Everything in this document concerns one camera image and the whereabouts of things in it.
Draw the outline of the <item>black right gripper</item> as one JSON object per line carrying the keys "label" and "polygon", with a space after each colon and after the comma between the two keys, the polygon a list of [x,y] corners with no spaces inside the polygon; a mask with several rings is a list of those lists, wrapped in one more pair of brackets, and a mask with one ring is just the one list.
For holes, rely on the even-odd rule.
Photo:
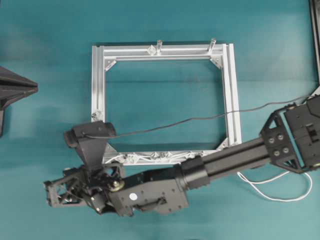
{"label": "black right gripper", "polygon": [[46,202],[52,208],[91,207],[89,191],[90,171],[85,167],[63,171],[63,177],[43,183]]}

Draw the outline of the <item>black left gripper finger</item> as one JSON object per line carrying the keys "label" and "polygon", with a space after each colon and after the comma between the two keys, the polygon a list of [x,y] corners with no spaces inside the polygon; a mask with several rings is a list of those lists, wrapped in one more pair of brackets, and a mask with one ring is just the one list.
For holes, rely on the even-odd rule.
{"label": "black left gripper finger", "polygon": [[38,84],[7,68],[0,67],[0,109],[38,91]]}

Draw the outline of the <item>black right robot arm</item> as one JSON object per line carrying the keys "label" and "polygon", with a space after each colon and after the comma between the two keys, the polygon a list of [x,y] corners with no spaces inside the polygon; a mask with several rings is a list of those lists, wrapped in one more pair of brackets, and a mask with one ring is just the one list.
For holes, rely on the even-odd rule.
{"label": "black right robot arm", "polygon": [[103,163],[107,141],[116,138],[114,126],[96,121],[64,133],[83,164],[63,177],[45,181],[46,201],[53,208],[88,206],[98,214],[132,216],[134,210],[170,214],[188,206],[186,192],[247,169],[272,164],[296,174],[320,166],[320,97],[275,110],[259,137],[171,167],[125,176],[118,161]]}

